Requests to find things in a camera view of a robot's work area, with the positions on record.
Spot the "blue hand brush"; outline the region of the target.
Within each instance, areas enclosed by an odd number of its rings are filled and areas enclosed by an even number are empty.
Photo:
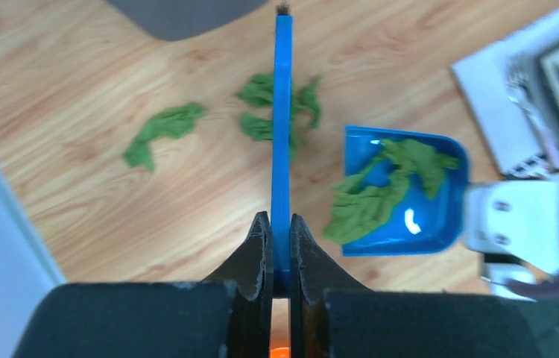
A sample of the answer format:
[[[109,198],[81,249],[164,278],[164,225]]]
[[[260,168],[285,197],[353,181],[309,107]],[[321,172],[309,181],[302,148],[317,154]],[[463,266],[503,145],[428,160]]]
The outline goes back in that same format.
[[[271,232],[274,296],[287,298],[291,267],[290,133],[292,99],[293,17],[289,6],[277,6],[274,51]]]

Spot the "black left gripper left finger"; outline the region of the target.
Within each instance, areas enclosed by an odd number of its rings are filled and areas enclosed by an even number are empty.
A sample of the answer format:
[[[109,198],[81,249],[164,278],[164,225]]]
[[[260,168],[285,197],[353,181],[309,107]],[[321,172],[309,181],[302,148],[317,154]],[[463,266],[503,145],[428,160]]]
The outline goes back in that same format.
[[[267,357],[268,215],[200,281],[67,283],[34,310],[15,357]]]

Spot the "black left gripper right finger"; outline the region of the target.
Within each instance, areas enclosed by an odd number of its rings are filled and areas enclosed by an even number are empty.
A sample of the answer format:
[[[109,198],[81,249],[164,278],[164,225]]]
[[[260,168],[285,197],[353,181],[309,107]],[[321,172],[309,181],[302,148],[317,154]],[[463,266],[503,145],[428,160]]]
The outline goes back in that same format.
[[[293,357],[539,357],[515,304],[489,295],[374,291],[291,219]]]

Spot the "blue dustpan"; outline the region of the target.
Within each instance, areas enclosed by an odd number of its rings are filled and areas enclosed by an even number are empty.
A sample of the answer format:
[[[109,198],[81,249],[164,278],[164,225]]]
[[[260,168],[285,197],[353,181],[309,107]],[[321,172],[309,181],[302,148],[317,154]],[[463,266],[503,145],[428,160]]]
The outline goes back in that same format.
[[[325,239],[345,257],[436,254],[462,231],[465,147],[447,136],[348,125]]]

